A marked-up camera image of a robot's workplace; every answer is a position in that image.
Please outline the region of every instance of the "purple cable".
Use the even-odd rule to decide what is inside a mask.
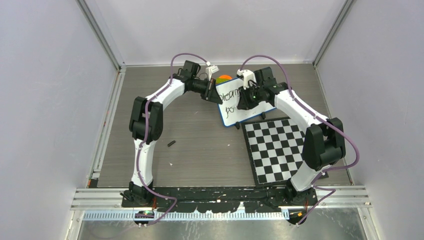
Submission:
[[[146,102],[146,104],[145,104],[145,108],[144,108],[144,114],[145,114],[145,116],[146,116],[146,123],[145,123],[145,125],[146,126],[149,126],[149,118],[148,118],[148,116],[149,116],[149,104],[150,104],[150,102],[153,100],[153,99],[155,99],[155,98],[157,98],[161,93],[163,93],[166,89],[168,89],[169,87],[170,87],[170,85],[171,85],[171,83],[172,83],[172,81],[173,81],[173,74],[174,74],[174,70],[173,70],[173,63],[174,63],[174,59],[176,58],[176,57],[178,57],[178,56],[181,56],[181,55],[190,55],[190,56],[194,56],[194,57],[197,57],[197,58],[199,58],[199,59],[201,59],[202,61],[204,61],[205,63],[207,63],[208,61],[206,61],[203,57],[201,57],[201,56],[199,56],[199,55],[196,55],[196,54],[193,54],[193,53],[187,53],[187,52],[184,52],[184,53],[179,53],[179,54],[177,54],[177,55],[175,55],[173,58],[172,58],[172,60],[171,60],[171,75],[170,75],[170,81],[169,81],[169,84],[167,84],[162,90],[160,90],[158,93],[156,93],[156,95],[154,95],[153,97],[151,97],[149,100],[147,100],[147,102]],[[159,193],[157,193],[157,192],[154,192],[152,189],[150,189],[147,185],[146,185],[146,183],[143,181],[143,177],[142,177],[142,175],[140,174],[140,167],[139,167],[139,157],[140,157],[140,152],[141,152],[141,150],[142,150],[142,145],[146,142],[146,140],[147,140],[147,136],[148,136],[148,131],[149,131],[149,128],[148,127],[146,127],[146,129],[145,129],[145,132],[144,132],[144,139],[143,139],[143,141],[140,143],[140,145],[138,146],[138,151],[137,151],[137,160],[136,160],[136,164],[135,164],[135,166],[136,166],[136,169],[137,169],[137,173],[138,173],[138,177],[140,178],[140,180],[141,180],[141,184],[143,184],[143,186],[144,186],[144,188],[147,190],[147,191],[149,191],[150,193],[152,193],[153,195],[155,195],[155,196],[157,196],[157,197],[160,197],[160,198],[163,198],[163,199],[172,199],[172,200],[174,200],[173,201],[173,204],[168,208],[168,210],[166,210],[165,211],[165,213],[164,214],[162,214],[162,216],[160,216],[160,217],[158,217],[156,220],[154,220],[154,221],[152,221],[152,222],[149,222],[147,225],[148,226],[150,226],[150,225],[153,225],[153,224],[156,224],[157,222],[159,222],[159,220],[161,220],[163,217],[165,217],[165,215],[166,214],[168,214],[170,211],[171,211],[171,209],[177,204],[177,198],[176,197],[173,197],[173,196],[165,196],[165,195],[162,195],[162,194],[159,194]]]
[[[324,119],[322,119],[322,118],[320,118],[319,116],[316,116],[315,115],[315,113],[313,112],[313,111],[311,111],[310,109],[308,109],[305,105],[303,105],[296,97],[295,97],[295,95],[293,94],[293,92],[292,92],[292,84],[291,84],[291,82],[290,82],[290,80],[289,80],[289,77],[287,76],[287,73],[286,73],[286,70],[284,69],[284,67],[277,61],[277,60],[275,60],[274,58],[272,58],[272,57],[270,57],[270,56],[267,56],[267,55],[253,55],[253,56],[251,56],[251,57],[249,57],[248,59],[246,59],[244,62],[243,62],[243,64],[241,65],[241,67],[240,67],[240,70],[243,70],[243,67],[245,66],[245,64],[249,61],[249,60],[251,60],[251,59],[253,59],[253,58],[257,58],[257,57],[262,57],[262,58],[266,58],[266,59],[269,59],[269,60],[272,60],[274,63],[276,63],[278,66],[279,66],[279,68],[282,70],[282,73],[284,74],[284,77],[285,77],[285,80],[286,80],[286,82],[287,82],[287,86],[288,86],[288,92],[290,93],[290,96],[293,98],[293,100],[299,105],[299,106],[301,106],[305,111],[307,111],[309,114],[311,114],[314,118],[316,118],[316,119],[318,119],[320,122],[322,122],[323,124],[325,124],[327,127],[329,127],[329,128],[331,128],[332,130],[334,130],[334,131],[336,131],[338,134],[340,134],[343,138],[345,138],[349,143],[350,143],[350,145],[352,145],[352,147],[353,147],[353,149],[354,149],[354,151],[355,151],[355,154],[356,154],[356,158],[355,158],[355,161],[353,161],[351,164],[348,164],[348,165],[346,165],[346,166],[338,166],[338,167],[330,167],[330,168],[327,168],[327,169],[324,169],[324,170],[322,170],[313,180],[312,180],[312,182],[311,182],[311,184],[312,184],[312,186],[315,188],[315,189],[319,189],[319,190],[325,190],[325,191],[331,191],[329,194],[327,194],[326,196],[324,196],[323,198],[321,198],[317,203],[315,203],[315,205],[302,217],[302,219],[297,223],[297,224],[300,224],[300,223],[302,223],[305,219],[306,219],[306,217],[309,215],[309,213],[313,210],[313,209],[315,209],[315,207],[316,206],[318,206],[318,204],[320,204],[324,199],[326,199],[326,198],[328,198],[330,195],[332,195],[333,193],[335,193],[336,192],[336,189],[334,189],[334,188],[321,188],[321,187],[319,187],[319,186],[315,186],[314,185],[314,183],[324,174],[324,173],[326,173],[326,172],[328,172],[328,171],[333,171],[333,170],[342,170],[342,169],[348,169],[348,168],[351,168],[351,167],[353,167],[353,166],[355,166],[356,164],[358,164],[358,162],[359,162],[359,157],[360,157],[360,155],[359,155],[359,149],[358,149],[358,147],[357,147],[357,145],[354,143],[354,141],[349,137],[349,136],[347,136],[344,132],[342,132],[340,129],[338,129],[337,127],[335,127],[335,126],[333,126],[333,125],[331,125],[330,123],[328,123],[326,120],[324,120]]]

